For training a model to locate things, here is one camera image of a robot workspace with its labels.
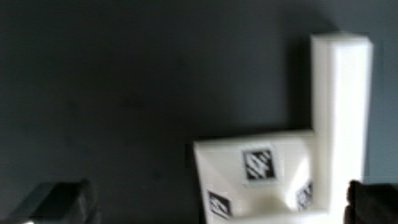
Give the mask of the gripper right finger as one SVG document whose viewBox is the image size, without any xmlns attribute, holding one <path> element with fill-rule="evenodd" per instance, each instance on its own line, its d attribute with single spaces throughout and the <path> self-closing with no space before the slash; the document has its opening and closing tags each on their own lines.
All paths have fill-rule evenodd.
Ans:
<svg viewBox="0 0 398 224">
<path fill-rule="evenodd" d="M 351 182 L 344 224 L 398 224 L 398 184 Z"/>
</svg>

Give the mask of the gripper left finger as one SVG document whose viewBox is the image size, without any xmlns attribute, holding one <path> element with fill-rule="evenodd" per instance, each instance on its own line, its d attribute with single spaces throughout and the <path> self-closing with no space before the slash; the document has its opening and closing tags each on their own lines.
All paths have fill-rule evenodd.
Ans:
<svg viewBox="0 0 398 224">
<path fill-rule="evenodd" d="M 98 224 L 98 193 L 91 180 L 42 183 L 3 224 Z"/>
</svg>

